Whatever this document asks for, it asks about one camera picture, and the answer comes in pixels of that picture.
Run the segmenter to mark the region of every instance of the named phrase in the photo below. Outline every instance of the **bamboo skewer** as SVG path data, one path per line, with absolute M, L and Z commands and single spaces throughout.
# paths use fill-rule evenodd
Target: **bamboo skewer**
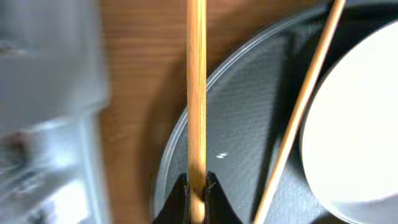
M 305 75 L 300 93 L 298 94 L 296 104 L 294 105 L 292 115 L 289 119 L 289 123 L 282 139 L 277 163 L 269 180 L 268 186 L 262 195 L 259 208 L 254 218 L 255 224 L 263 224 L 267 217 L 269 207 L 271 205 L 272 199 L 274 198 L 279 180 L 282 177 L 282 173 L 286 165 L 287 158 L 293 146 L 295 136 L 305 111 L 305 107 L 317 82 L 323 61 L 325 60 L 326 53 L 328 52 L 328 48 L 335 33 L 338 21 L 340 19 L 341 13 L 343 12 L 344 5 L 345 0 L 335 0 L 332 5 L 325 28 L 322 31 L 317 49 L 312 58 L 307 74 Z
M 205 220 L 206 0 L 187 1 L 188 168 L 190 220 Z

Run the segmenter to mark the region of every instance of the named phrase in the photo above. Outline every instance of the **textured surface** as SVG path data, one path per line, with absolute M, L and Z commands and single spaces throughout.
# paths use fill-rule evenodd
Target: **textured surface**
M 359 40 L 397 16 L 393 7 L 374 9 L 345 11 L 323 73 Z M 281 130 L 289 118 L 324 20 L 325 15 L 309 13 L 295 20 L 301 22 L 268 38 L 264 37 L 270 30 L 259 34 L 251 40 L 252 43 L 260 40 L 255 47 L 215 72 L 214 76 L 219 77 L 208 89 L 208 170 L 217 174 L 234 211 L 244 223 L 249 223 L 256 211 L 277 155 Z M 187 171 L 184 116 L 164 153 L 167 162 L 160 167 L 155 212 L 179 173 Z M 325 223 L 326 220 L 338 222 L 319 205 L 308 188 L 296 144 L 267 223 Z
M 112 91 L 101 130 L 113 219 L 149 223 L 162 151 L 186 105 L 186 1 L 100 2 Z M 263 27 L 314 2 L 208 1 L 208 70 Z

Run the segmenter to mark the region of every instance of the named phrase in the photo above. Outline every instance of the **dark gray tray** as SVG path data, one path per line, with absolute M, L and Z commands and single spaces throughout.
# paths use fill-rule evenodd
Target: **dark gray tray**
M 322 74 L 360 40 L 398 18 L 394 2 L 348 3 Z M 244 223 L 257 210 L 303 77 L 327 14 L 319 5 L 262 31 L 208 79 L 207 168 Z M 187 112 L 165 148 L 155 189 L 155 215 L 187 167 Z M 267 223 L 339 223 L 311 193 L 297 141 Z

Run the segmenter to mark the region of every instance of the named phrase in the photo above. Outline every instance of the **tray rim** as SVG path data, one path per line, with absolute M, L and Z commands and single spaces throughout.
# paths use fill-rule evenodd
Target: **tray rim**
M 379 2 L 366 2 L 366 1 L 351 1 L 347 2 L 345 9 L 347 8 L 355 8 L 355 6 L 372 6 L 372 5 L 383 5 L 383 4 L 392 4 L 397 3 L 397 1 L 379 1 Z M 255 46 L 259 45 L 260 43 L 267 41 L 268 39 L 272 38 L 274 35 L 278 34 L 279 32 L 283 32 L 286 29 L 305 22 L 309 21 L 310 19 L 314 19 L 316 17 L 322 16 L 326 13 L 327 5 L 323 4 L 316 4 L 308 9 L 304 9 L 299 11 L 292 16 L 288 16 L 286 19 L 282 19 L 281 21 L 275 22 L 269 26 L 265 26 L 263 29 L 260 30 L 257 34 L 253 35 L 246 41 L 242 46 L 238 47 L 229 57 L 227 57 L 217 68 L 214 70 L 211 75 L 207 78 L 206 81 L 206 92 L 216 83 L 216 81 L 224 75 L 224 72 L 229 69 L 230 66 L 233 65 L 236 61 L 238 61 L 243 55 L 245 55 L 248 51 L 253 49 Z M 174 154 L 175 146 L 177 145 L 177 141 L 187 124 L 187 107 L 182 111 L 180 118 L 178 119 L 176 125 L 173 128 L 173 131 L 170 135 L 169 140 L 163 150 L 162 158 L 160 159 L 159 170 L 156 177 L 155 182 L 155 190 L 153 196 L 153 213 L 156 217 L 167 198 L 164 197 L 165 195 L 165 186 L 167 181 L 167 175 L 169 172 L 169 166 L 171 163 L 171 158 Z

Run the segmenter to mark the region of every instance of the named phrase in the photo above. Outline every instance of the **blurred object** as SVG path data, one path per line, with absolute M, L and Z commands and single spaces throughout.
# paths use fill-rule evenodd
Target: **blurred object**
M 109 223 L 95 0 L 0 2 L 0 223 Z

